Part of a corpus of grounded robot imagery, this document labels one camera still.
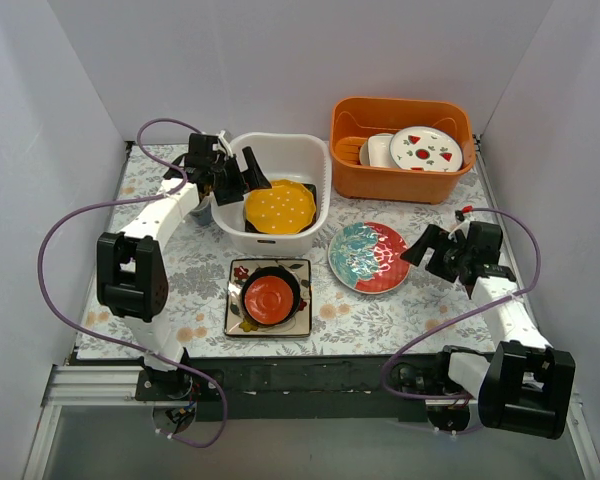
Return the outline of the red rimmed round plate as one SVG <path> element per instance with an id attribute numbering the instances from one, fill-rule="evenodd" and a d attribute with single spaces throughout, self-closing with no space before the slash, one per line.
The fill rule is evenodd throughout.
<path id="1" fill-rule="evenodd" d="M 333 274 L 348 288 L 377 295 L 399 287 L 410 265 L 401 259 L 407 250 L 404 238 L 391 227 L 376 222 L 356 222 L 332 238 L 327 258 Z"/>

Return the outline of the orange red small saucer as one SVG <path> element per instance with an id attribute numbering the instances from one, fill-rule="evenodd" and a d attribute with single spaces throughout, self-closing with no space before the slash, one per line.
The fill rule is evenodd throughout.
<path id="1" fill-rule="evenodd" d="M 258 323 L 276 325 L 290 314 L 294 295 L 289 284 L 278 276 L 256 279 L 243 295 L 247 313 Z"/>

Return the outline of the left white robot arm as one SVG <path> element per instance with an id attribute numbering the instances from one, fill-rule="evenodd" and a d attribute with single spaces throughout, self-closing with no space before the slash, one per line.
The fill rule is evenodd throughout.
<path id="1" fill-rule="evenodd" d="M 121 231 L 103 233 L 96 244 L 97 300 L 131 330 L 144 365 L 161 371 L 158 387 L 173 400 L 191 392 L 193 377 L 178 366 L 185 347 L 161 317 L 169 296 L 162 249 L 201 195 L 223 206 L 271 187 L 253 149 L 246 146 L 241 154 L 245 169 L 222 133 L 192 133 L 183 158 L 166 165 L 155 196 Z"/>

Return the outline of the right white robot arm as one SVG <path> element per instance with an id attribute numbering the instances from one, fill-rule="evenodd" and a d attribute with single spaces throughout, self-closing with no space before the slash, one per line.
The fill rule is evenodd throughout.
<path id="1" fill-rule="evenodd" d="M 464 220 L 452 231 L 428 226 L 401 256 L 413 266 L 425 261 L 429 273 L 459 282 L 496 347 L 492 358 L 448 349 L 446 364 L 432 373 L 433 387 L 449 398 L 467 391 L 485 427 L 557 439 L 567 420 L 575 360 L 533 324 L 515 274 L 500 262 L 502 242 L 499 225 Z"/>

